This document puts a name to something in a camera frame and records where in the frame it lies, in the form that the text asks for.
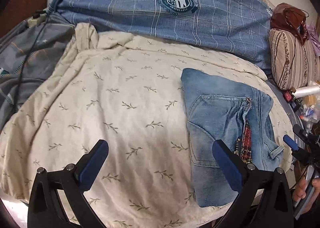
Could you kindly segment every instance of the purple cloth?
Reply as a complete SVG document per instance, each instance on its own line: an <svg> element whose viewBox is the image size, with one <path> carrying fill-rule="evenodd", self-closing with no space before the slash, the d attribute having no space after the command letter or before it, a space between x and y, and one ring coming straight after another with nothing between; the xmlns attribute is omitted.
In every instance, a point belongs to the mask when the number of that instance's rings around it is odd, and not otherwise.
<svg viewBox="0 0 320 228"><path fill-rule="evenodd" d="M310 25L307 24L307 31L309 34L309 39L313 45L313 49L315 51L315 55L318 57L320 56L320 42L318 40L318 36L316 33L316 28L313 25L313 23L311 23Z"/></svg>

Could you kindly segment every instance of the blue gripper pad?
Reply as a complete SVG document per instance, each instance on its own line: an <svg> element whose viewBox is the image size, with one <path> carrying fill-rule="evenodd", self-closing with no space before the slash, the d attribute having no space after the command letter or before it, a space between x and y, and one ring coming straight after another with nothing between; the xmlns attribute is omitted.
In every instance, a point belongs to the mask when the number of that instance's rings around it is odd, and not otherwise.
<svg viewBox="0 0 320 228"><path fill-rule="evenodd" d="M299 147L295 143L295 141L290 138L287 134L283 136L283 141L293 150L293 151L298 151Z"/></svg>
<svg viewBox="0 0 320 228"><path fill-rule="evenodd" d="M243 177L231 158L233 154L222 140L216 140L212 145L212 154L222 170L231 189L240 193L243 186Z"/></svg>
<svg viewBox="0 0 320 228"><path fill-rule="evenodd" d="M108 143L105 140L99 140L97 144L98 143L101 143L100 146L98 146L96 152L91 156L87 165L84 167L84 169L79 175L79 189L82 192L90 190L104 161L106 160L109 154Z"/></svg>

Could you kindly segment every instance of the metal rivet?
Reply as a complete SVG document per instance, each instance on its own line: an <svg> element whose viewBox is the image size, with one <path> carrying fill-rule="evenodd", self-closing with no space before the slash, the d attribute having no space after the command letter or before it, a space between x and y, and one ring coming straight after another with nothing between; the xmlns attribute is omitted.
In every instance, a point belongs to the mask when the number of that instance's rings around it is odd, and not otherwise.
<svg viewBox="0 0 320 228"><path fill-rule="evenodd" d="M283 169L280 168L280 167L277 167L277 171L278 171L278 173L280 173L280 174L283 174L283 173L284 173Z"/></svg>
<svg viewBox="0 0 320 228"><path fill-rule="evenodd" d="M250 170L254 170L254 169L256 169L256 166L254 164L252 164L252 163L249 163L247 165L247 168L250 169Z"/></svg>
<svg viewBox="0 0 320 228"><path fill-rule="evenodd" d="M72 163L66 166L66 170L73 170L74 168L75 168L75 164L72 164Z"/></svg>
<svg viewBox="0 0 320 228"><path fill-rule="evenodd" d="M38 174L41 174L42 172L44 172L44 168L43 168L43 167L39 167L39 168L37 169L37 173L38 173Z"/></svg>

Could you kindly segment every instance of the bed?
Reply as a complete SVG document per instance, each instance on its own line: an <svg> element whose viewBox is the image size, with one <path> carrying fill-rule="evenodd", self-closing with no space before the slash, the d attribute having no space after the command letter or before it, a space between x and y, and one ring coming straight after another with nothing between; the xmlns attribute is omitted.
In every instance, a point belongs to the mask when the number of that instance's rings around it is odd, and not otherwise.
<svg viewBox="0 0 320 228"><path fill-rule="evenodd" d="M98 33L81 22L52 75L0 133L1 188L28 202L38 167L61 170L105 139L109 156L85 197L107 227L198 227L224 215L230 204L200 208L195 201L184 68L270 95L275 140L284 147L280 167L290 168L282 137L294 137L296 118L259 67L227 52L128 32Z"/></svg>

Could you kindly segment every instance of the striped cushion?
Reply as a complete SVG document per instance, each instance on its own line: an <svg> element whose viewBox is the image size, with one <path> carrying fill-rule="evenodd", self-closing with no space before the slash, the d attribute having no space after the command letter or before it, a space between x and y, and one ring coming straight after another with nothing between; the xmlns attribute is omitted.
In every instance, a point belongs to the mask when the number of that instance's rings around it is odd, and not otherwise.
<svg viewBox="0 0 320 228"><path fill-rule="evenodd" d="M315 56L312 43L302 45L290 32L271 29L271 70L281 90L307 86L310 80L320 76L320 58Z"/></svg>

